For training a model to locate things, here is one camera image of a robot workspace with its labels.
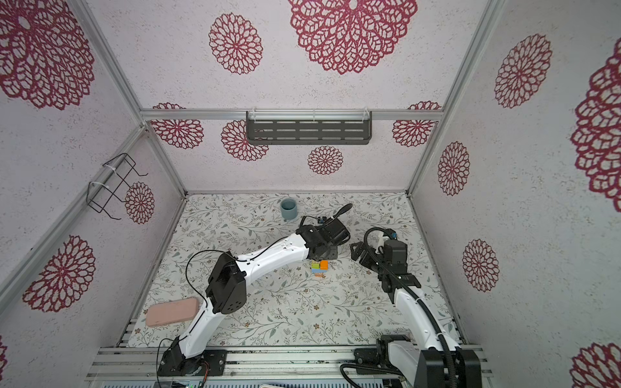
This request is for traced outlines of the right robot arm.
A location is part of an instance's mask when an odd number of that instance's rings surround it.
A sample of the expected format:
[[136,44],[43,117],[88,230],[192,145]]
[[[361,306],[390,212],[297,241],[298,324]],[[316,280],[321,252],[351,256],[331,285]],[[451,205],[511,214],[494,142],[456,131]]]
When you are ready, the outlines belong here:
[[351,259],[378,274],[383,291],[403,315],[412,334],[382,336],[377,341],[375,367],[357,361],[357,370],[399,374],[411,387],[482,387],[482,365],[476,353],[464,349],[441,327],[408,270],[407,244],[381,238],[378,247],[367,242],[350,246]]

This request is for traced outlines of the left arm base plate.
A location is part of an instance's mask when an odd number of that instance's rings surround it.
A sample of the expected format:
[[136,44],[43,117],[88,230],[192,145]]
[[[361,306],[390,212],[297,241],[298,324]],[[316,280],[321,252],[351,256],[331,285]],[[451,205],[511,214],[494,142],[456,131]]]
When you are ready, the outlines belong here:
[[157,369],[159,377],[223,376],[226,350],[205,350],[196,357],[185,357],[179,349],[167,350]]

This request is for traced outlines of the pink flat block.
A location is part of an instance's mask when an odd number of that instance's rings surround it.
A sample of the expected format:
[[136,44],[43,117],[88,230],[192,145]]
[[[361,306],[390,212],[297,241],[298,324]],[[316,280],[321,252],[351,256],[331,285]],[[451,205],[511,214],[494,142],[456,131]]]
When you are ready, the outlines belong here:
[[199,312],[200,303],[195,297],[152,305],[146,313],[149,328],[192,321]]

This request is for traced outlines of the grey wall shelf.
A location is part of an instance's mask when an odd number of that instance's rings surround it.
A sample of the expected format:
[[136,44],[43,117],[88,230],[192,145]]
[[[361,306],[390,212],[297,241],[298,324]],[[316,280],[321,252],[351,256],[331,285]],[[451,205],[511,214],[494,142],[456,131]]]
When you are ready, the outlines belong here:
[[373,115],[247,111],[245,122],[247,140],[254,146],[359,146],[372,139]]

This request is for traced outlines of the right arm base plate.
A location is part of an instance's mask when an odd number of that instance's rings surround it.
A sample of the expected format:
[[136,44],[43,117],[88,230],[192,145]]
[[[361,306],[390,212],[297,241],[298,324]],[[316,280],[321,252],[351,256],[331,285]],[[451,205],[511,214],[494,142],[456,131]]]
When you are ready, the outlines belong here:
[[358,374],[397,374],[416,373],[418,361],[412,357],[399,359],[396,363],[389,360],[386,349],[356,348],[354,349],[354,365]]

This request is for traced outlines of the teal cup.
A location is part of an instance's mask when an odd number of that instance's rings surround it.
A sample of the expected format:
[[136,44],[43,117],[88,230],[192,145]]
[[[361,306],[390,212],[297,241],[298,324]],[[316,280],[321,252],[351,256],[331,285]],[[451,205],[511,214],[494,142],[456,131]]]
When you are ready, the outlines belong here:
[[281,216],[285,221],[292,221],[298,216],[297,202],[293,198],[286,198],[280,204]]

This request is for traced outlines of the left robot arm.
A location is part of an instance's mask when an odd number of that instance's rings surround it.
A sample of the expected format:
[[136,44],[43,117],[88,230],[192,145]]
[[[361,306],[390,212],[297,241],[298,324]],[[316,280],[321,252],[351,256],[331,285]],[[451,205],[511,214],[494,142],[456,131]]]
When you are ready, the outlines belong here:
[[338,247],[350,233],[337,216],[318,225],[301,225],[291,235],[263,250],[220,257],[208,277],[202,305],[187,330],[171,341],[158,360],[158,377],[198,375],[206,370],[204,352],[213,334],[226,318],[247,302],[247,289],[263,276],[304,260],[327,260],[338,256]]

